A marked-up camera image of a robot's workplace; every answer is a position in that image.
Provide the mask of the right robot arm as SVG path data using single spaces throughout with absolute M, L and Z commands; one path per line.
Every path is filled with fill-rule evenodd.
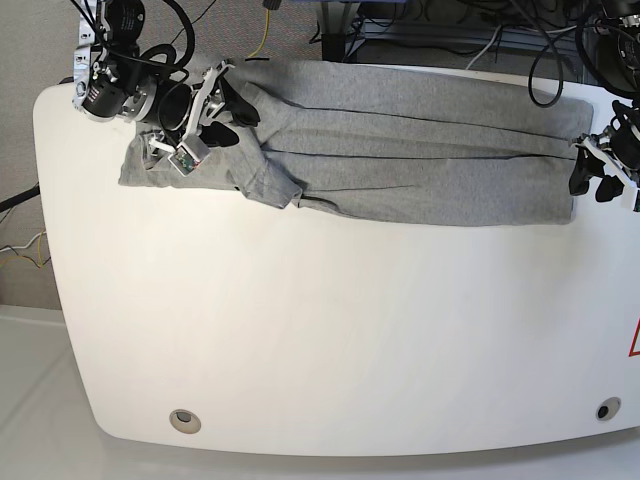
M 92 120 L 121 118 L 148 126 L 143 142 L 149 153 L 167 157 L 184 176 L 193 172 L 211 149 L 238 144 L 238 135 L 219 121 L 222 113 L 229 113 L 239 127 L 258 125 L 257 110 L 225 78 L 231 63 L 223 61 L 206 69 L 201 82 L 188 85 L 186 66 L 195 52 L 195 32 L 177 2 L 167 5 L 186 35 L 182 54 L 171 44 L 140 49 L 138 39 L 146 18 L 140 1 L 82 1 L 73 5 L 80 22 L 72 103 Z

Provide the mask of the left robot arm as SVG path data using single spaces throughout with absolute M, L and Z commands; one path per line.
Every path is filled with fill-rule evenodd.
M 556 43 L 572 35 L 575 49 L 590 78 L 616 99 L 613 117 L 600 133 L 582 134 L 572 141 L 578 151 L 569 179 L 569 192 L 578 197 L 588 193 L 590 181 L 599 184 L 598 203 L 623 199 L 639 211 L 639 3 L 637 1 L 591 1 L 581 9 L 575 24 L 555 37 L 545 35 L 546 45 L 529 70 L 527 89 L 534 105 L 549 108 L 562 94 L 564 80 L 558 79 L 552 100 L 541 103 L 533 93 L 533 76 L 539 60 L 551 53 L 561 58 Z

